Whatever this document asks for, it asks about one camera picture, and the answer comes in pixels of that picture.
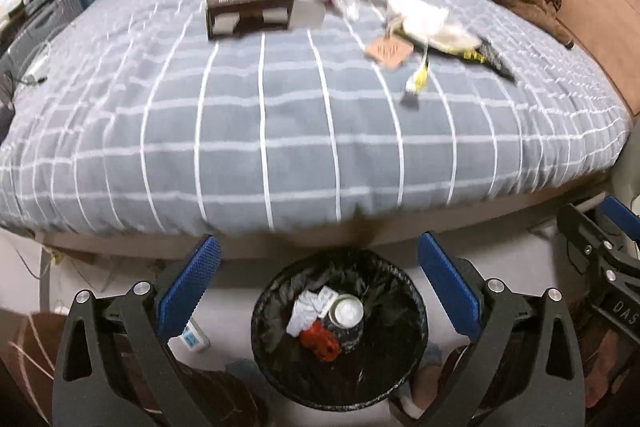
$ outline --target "cardboard box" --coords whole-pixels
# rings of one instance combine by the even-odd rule
[[[209,40],[251,31],[286,29],[293,0],[207,0]]]

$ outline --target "metal screw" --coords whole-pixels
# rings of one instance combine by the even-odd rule
[[[133,293],[136,295],[144,295],[151,289],[151,285],[147,281],[141,281],[133,286]]]
[[[486,284],[489,289],[494,293],[500,293],[504,291],[504,283],[499,279],[489,279]]]
[[[87,302],[89,297],[91,297],[91,293],[87,290],[82,290],[81,292],[78,292],[78,295],[76,295],[76,301],[82,304],[83,302]]]
[[[551,289],[548,291],[548,294],[549,294],[549,298],[550,298],[552,301],[556,301],[556,302],[558,302],[559,300],[561,300],[561,299],[562,299],[562,294],[560,293],[560,290],[557,290],[556,288],[551,288]]]

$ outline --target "gray striped bed sheet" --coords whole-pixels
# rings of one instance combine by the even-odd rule
[[[0,147],[6,227],[239,234],[558,186],[613,165],[630,118],[580,48],[488,0],[449,7],[518,83],[414,54],[365,59],[384,14],[207,41],[204,0],[97,0],[51,43]]]

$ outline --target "bed sheet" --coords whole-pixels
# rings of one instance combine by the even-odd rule
[[[51,43],[0,147],[6,227],[81,233],[303,229],[562,185],[613,165],[630,117],[580,48],[488,0],[449,7],[479,64],[367,60],[384,14],[209,42],[204,0],[97,0]]]

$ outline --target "black plastic bag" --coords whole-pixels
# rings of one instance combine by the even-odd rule
[[[293,303],[323,286],[358,297],[364,329],[358,346],[321,362],[286,333]],[[282,270],[252,317],[258,367],[283,395],[314,409],[348,411],[385,399],[414,371],[426,349],[427,314],[408,275],[372,251],[322,252]]]

